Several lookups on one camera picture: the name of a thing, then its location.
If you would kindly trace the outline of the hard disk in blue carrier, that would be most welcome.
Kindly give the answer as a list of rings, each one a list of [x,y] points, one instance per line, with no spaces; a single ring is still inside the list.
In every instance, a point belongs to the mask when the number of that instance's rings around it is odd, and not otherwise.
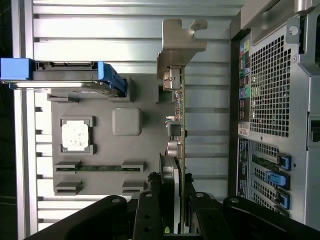
[[[51,95],[125,97],[127,80],[103,61],[54,62],[30,58],[0,58],[0,82],[12,90]]]

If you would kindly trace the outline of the grey plastic parts rack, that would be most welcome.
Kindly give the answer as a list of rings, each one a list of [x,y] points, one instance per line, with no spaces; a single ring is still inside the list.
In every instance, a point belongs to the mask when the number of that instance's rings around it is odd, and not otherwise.
[[[53,190],[57,196],[131,195],[147,188],[147,178],[160,168],[167,149],[166,117],[174,112],[172,93],[162,90],[154,74],[125,74],[125,97],[64,94],[51,103]],[[89,146],[67,151],[62,125],[84,121]],[[60,172],[59,167],[123,166],[134,171]]]

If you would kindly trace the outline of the open black PC case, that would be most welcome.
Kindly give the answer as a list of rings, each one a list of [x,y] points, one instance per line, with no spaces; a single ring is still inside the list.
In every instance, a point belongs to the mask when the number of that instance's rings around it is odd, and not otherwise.
[[[320,0],[247,0],[231,21],[228,177],[320,230]]]

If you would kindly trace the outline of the green RAM stick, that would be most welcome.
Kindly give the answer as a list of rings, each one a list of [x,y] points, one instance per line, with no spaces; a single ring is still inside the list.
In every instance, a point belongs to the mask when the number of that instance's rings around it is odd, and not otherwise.
[[[136,166],[121,165],[78,165],[73,167],[58,167],[57,172],[140,172],[141,168]]]

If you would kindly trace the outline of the silver CPU chip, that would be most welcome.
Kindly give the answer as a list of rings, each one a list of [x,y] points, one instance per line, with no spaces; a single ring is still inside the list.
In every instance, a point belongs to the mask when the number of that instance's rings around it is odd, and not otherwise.
[[[62,147],[82,152],[89,146],[89,126],[84,120],[67,120],[61,128]]]

